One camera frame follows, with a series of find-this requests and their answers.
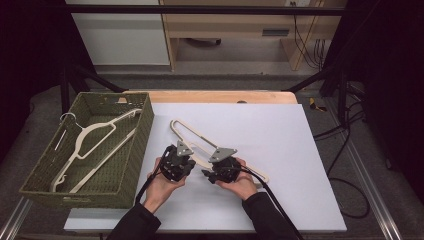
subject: green basket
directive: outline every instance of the green basket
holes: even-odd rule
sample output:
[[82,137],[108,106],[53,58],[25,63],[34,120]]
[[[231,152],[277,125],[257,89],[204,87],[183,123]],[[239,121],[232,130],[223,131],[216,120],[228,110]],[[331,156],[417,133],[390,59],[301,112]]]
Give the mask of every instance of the green basket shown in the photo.
[[[65,181],[50,192],[50,185],[75,151],[75,142],[82,131],[94,123],[109,122],[135,108],[141,114],[115,123],[110,134],[85,159],[76,158],[65,172]],[[148,93],[80,93],[64,115],[59,129],[20,189],[25,197],[49,207],[66,208],[130,208],[134,204],[141,165],[147,146],[154,113]],[[90,132],[83,140],[79,154],[83,156],[112,127]],[[129,139],[76,193],[69,193],[125,136]]]

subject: person's right hand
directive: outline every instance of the person's right hand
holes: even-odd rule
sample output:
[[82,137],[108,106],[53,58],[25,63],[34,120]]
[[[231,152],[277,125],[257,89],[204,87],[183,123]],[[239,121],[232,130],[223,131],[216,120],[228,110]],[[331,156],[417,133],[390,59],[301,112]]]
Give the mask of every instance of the person's right hand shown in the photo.
[[[243,159],[236,158],[236,160],[242,166],[246,166],[246,161]],[[240,172],[235,182],[226,183],[222,181],[216,181],[215,184],[223,189],[230,190],[243,200],[248,199],[258,191],[256,189],[255,183],[253,183],[252,175],[245,172]]]

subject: white board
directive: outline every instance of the white board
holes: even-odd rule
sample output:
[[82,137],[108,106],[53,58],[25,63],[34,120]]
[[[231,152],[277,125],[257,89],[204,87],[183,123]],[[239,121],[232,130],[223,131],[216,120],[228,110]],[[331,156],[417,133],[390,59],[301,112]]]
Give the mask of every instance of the white board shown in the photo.
[[[66,0],[67,4],[158,5],[157,0]],[[160,14],[73,13],[94,65],[169,65]]]
[[[153,104],[155,119],[138,189],[177,137],[169,128],[181,119],[220,147],[236,148],[236,157],[264,171],[280,204],[303,232],[346,231],[301,105]],[[196,166],[186,186],[157,211],[161,232],[249,232],[253,225],[231,192],[212,185]],[[70,231],[113,229],[126,210],[73,209]]]

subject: black sleeve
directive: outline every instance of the black sleeve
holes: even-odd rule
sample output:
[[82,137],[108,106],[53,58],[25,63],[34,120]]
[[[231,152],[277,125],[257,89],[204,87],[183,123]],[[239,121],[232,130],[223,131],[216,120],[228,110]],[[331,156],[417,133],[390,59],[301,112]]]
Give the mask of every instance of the black sleeve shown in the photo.
[[283,215],[275,208],[268,194],[258,192],[242,202],[243,208],[261,240],[297,240],[297,236]]
[[141,204],[136,204],[121,218],[107,239],[152,239],[160,224],[159,219],[149,212],[149,210]]

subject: metal pole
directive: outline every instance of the metal pole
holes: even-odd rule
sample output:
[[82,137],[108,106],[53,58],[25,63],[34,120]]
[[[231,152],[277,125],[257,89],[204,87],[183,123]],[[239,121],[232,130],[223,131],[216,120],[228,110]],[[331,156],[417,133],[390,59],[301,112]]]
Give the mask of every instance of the metal pole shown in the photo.
[[109,14],[236,14],[236,15],[298,15],[343,16],[358,14],[361,10],[314,7],[262,7],[262,6],[197,6],[197,5],[46,5],[46,10],[68,13]]

